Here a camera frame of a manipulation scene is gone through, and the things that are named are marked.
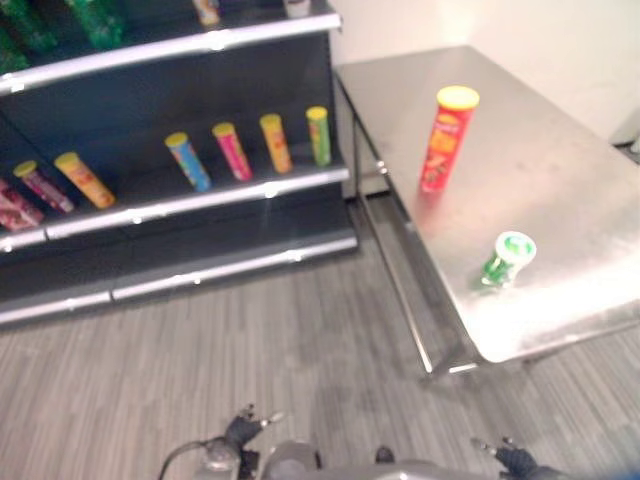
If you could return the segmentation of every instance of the orange chip can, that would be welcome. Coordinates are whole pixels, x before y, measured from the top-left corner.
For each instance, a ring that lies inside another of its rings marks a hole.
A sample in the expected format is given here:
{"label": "orange chip can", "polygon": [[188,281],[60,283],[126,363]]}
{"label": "orange chip can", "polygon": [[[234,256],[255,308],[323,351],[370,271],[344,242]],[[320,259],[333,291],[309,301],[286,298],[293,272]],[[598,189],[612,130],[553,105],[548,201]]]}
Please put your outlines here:
{"label": "orange chip can", "polygon": [[60,155],[54,164],[96,207],[108,208],[115,203],[113,193],[80,160],[76,152]]}
{"label": "orange chip can", "polygon": [[420,181],[425,192],[443,190],[447,186],[460,144],[480,101],[478,92],[460,85],[440,89],[436,98],[438,113],[433,122]]}
{"label": "orange chip can", "polygon": [[282,118],[280,115],[270,113],[260,118],[260,126],[264,133],[264,139],[269,148],[273,168],[278,173],[287,173],[291,171],[291,155],[287,146],[287,138],[282,128]]}

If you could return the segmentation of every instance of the green container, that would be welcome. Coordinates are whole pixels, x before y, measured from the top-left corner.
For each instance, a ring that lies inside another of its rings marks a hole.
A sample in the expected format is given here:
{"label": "green container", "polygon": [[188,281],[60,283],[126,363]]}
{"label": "green container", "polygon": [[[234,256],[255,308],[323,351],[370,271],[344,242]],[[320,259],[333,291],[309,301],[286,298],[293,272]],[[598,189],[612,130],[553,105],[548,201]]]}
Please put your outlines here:
{"label": "green container", "polygon": [[524,233],[503,232],[496,240],[491,259],[483,268],[482,283],[506,286],[536,256],[536,244]]}
{"label": "green container", "polygon": [[0,10],[9,17],[30,49],[42,53],[58,45],[56,37],[27,0],[0,0]]}
{"label": "green container", "polygon": [[311,107],[307,110],[309,133],[313,156],[319,167],[331,163],[331,139],[329,136],[329,113],[324,107]]}
{"label": "green container", "polygon": [[11,37],[0,28],[0,74],[15,72],[29,66],[29,61],[16,47]]}
{"label": "green container", "polygon": [[91,44],[101,50],[122,45],[124,22],[105,0],[65,0],[89,37]]}

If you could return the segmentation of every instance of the shelf edge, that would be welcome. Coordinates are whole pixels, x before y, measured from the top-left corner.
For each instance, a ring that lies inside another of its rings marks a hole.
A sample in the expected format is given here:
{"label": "shelf edge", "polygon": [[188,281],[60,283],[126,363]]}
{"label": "shelf edge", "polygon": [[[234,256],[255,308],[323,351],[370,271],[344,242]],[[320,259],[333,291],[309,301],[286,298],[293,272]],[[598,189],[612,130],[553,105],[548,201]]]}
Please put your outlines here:
{"label": "shelf edge", "polygon": [[41,305],[18,308],[16,310],[9,310],[8,312],[0,312],[0,325],[42,317],[44,315],[52,315],[54,313],[73,312],[83,307],[103,305],[109,302],[111,302],[111,295],[109,292],[97,292],[80,297],[56,300],[54,302],[44,303]]}
{"label": "shelf edge", "polygon": [[280,20],[261,25],[212,30],[109,52],[28,68],[0,76],[0,96],[92,72],[198,53],[218,52],[246,45],[340,28],[336,12]]}
{"label": "shelf edge", "polygon": [[77,220],[63,220],[59,223],[20,233],[0,236],[0,255],[11,253],[17,248],[68,238],[74,235],[105,230],[165,218],[204,208],[231,205],[251,200],[269,199],[279,195],[330,185],[349,179],[346,166],[318,171],[293,178],[269,180],[248,186],[234,186],[223,191],[212,190],[202,194],[187,194],[170,200],[142,204],[104,213],[96,213]]}
{"label": "shelf edge", "polygon": [[176,287],[189,285],[196,286],[207,280],[216,280],[239,273],[298,263],[323,255],[351,250],[357,246],[358,239],[354,233],[349,237],[337,240],[288,249],[270,255],[255,257],[249,260],[242,260],[226,265],[205,268],[203,270],[174,275],[165,279],[158,279],[129,287],[116,288],[112,291],[96,292],[79,297],[55,300],[40,305],[0,312],[0,325],[20,322],[56,313],[73,312],[84,307],[92,307],[128,300],[140,295],[146,295]]}
{"label": "shelf edge", "polygon": [[116,301],[126,300],[128,298],[147,295],[163,290],[170,290],[177,287],[199,285],[203,281],[216,280],[240,273],[261,270],[263,268],[298,263],[310,258],[349,250],[357,246],[358,240],[355,235],[353,235],[348,238],[321,243],[318,245],[289,249],[272,255],[265,255],[195,272],[178,274],[172,277],[152,280],[150,282],[140,283],[130,287],[116,288],[112,291],[112,295]]}

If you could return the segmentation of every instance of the white wall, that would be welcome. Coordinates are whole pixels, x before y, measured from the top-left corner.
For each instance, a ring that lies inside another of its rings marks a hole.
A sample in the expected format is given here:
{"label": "white wall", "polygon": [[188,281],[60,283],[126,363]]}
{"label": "white wall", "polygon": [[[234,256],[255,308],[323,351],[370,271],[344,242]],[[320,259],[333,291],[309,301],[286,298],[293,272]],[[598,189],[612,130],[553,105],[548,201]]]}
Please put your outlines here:
{"label": "white wall", "polygon": [[640,133],[640,0],[330,0],[336,64],[470,44],[601,138]]}

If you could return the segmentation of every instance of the blue chip can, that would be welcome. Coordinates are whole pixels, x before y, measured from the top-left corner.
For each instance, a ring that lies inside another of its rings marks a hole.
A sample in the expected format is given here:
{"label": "blue chip can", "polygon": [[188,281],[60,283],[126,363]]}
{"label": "blue chip can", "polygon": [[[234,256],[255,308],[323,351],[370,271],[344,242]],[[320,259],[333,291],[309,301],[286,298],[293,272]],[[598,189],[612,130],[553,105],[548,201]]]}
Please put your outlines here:
{"label": "blue chip can", "polygon": [[172,133],[165,138],[164,144],[169,148],[178,165],[182,168],[183,173],[197,192],[204,192],[211,188],[209,174],[193,150],[186,133]]}

